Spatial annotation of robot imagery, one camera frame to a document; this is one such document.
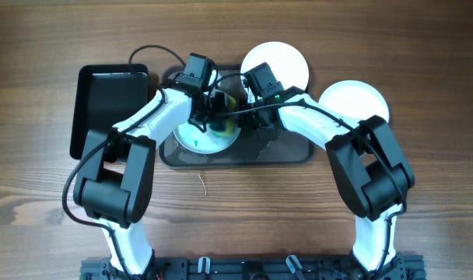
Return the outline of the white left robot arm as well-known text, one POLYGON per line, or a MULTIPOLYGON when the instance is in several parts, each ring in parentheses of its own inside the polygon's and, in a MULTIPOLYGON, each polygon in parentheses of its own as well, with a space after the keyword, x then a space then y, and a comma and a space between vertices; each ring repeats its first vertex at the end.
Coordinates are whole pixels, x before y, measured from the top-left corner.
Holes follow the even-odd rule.
POLYGON ((111 256, 100 274, 109 279, 155 279, 156 257, 145 236, 143 215, 152 197, 156 150, 180 125, 207 128, 217 64, 190 54, 182 73, 166 80, 155 97, 108 130, 89 130, 82 157, 63 196, 85 210, 86 226, 102 229, 111 256))

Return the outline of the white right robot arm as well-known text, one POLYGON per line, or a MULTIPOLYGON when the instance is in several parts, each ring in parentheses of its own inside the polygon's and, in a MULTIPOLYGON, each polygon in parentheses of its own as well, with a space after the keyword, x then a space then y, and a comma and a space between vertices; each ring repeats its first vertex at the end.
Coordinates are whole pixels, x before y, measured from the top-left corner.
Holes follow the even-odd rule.
POLYGON ((258 126, 279 122, 327 153, 338 193, 356 217, 353 274, 383 278, 396 257, 395 222, 406 213, 407 194, 415 184, 388 121, 375 114, 367 97, 343 113, 314 101, 299 87, 284 87, 266 62, 243 76, 258 100, 240 107, 239 117, 258 126))

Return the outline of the green yellow sponge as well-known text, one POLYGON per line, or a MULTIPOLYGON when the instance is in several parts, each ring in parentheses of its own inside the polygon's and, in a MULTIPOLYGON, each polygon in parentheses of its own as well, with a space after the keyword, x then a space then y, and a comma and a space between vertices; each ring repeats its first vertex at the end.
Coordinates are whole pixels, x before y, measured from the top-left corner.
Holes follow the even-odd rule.
MULTIPOLYGON (((232 96, 228 95, 228 101, 226 112, 223 113, 234 112, 237 108, 237 101, 232 96)), ((235 120, 215 116, 215 119, 209 122, 209 128, 217 137, 229 137, 235 130, 235 120)))

